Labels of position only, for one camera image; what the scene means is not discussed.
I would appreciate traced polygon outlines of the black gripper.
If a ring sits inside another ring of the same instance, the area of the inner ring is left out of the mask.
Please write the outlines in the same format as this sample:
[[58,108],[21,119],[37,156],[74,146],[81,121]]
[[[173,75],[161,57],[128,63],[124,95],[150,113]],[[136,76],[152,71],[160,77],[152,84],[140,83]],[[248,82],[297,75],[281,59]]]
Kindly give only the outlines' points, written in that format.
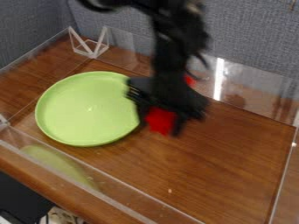
[[125,97],[134,103],[140,125],[146,125],[145,116],[150,107],[160,107],[176,115],[170,135],[177,137],[188,118],[201,119],[209,105],[208,99],[185,83],[182,78],[168,76],[132,77],[125,82]]

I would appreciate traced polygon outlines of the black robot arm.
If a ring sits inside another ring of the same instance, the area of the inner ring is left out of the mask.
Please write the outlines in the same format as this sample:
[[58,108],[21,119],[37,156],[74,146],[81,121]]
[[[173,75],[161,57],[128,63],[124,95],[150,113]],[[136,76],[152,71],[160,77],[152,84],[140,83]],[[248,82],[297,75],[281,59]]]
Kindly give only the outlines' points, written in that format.
[[178,136],[190,119],[204,117],[208,99],[192,89],[186,66],[192,57],[202,60],[209,34],[201,0],[78,0],[96,12],[134,8],[153,28],[152,71],[148,78],[126,81],[126,98],[134,102],[140,122],[154,132]]

